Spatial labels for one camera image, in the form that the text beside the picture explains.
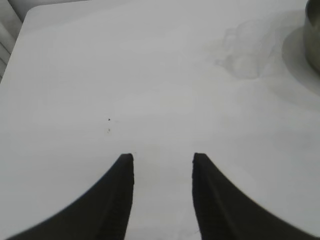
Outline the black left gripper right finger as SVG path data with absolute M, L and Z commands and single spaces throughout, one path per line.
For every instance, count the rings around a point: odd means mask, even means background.
M 238 189 L 204 153 L 195 153 L 192 200 L 203 240 L 315 240 Z

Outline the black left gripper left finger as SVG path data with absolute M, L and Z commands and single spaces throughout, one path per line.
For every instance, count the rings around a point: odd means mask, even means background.
M 133 203 L 134 158 L 121 154 L 81 197 L 13 240 L 123 240 Z

